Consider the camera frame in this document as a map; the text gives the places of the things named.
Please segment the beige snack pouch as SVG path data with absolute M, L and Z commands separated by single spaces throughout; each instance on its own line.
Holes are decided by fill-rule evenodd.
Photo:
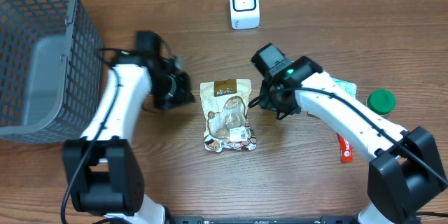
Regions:
M 251 91 L 249 79 L 227 79 L 200 84 L 200 101 L 206 120 L 206 150 L 221 152 L 224 149 L 256 149 L 256 135 L 247 118 Z

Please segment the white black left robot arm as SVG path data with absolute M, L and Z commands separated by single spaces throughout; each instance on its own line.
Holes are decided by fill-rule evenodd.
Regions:
M 131 148 L 132 136 L 148 95 L 167 112 L 193 103 L 190 77 L 167 42 L 153 31 L 138 31 L 135 48 L 112 48 L 108 80 L 99 107 L 78 139 L 67 140 L 62 159 L 68 186 L 60 209 L 67 222 L 70 202 L 101 223 L 173 223 L 167 207 L 145 194 L 144 176 Z

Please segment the green lid jar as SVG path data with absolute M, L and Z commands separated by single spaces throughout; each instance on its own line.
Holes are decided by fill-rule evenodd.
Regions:
M 366 104 L 370 110 L 384 116 L 396 107 L 396 98 L 389 90 L 378 89 L 368 96 Z

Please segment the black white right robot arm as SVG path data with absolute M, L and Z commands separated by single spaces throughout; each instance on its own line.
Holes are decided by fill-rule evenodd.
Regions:
M 343 91 L 312 59 L 289 60 L 275 45 L 251 61 L 263 76 L 249 106 L 276 112 L 282 120 L 307 111 L 344 137 L 368 165 L 369 205 L 353 223 L 409 223 L 447 189 L 447 177 L 433 135 L 422 127 L 397 125 Z

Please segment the teal tissue packet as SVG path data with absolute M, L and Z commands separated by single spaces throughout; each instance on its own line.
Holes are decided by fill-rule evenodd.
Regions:
M 355 83 L 351 83 L 349 81 L 346 80 L 340 80 L 337 78 L 333 78 L 333 81 L 343 90 L 345 91 L 347 94 L 349 94 L 351 97 L 353 97 L 354 99 L 356 98 L 357 95 L 357 84 Z

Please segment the red candy bar wrapper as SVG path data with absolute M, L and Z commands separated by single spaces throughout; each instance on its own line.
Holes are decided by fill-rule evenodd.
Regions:
M 353 162 L 353 149 L 351 144 L 341 135 L 337 135 L 340 146 L 340 160 L 343 163 Z

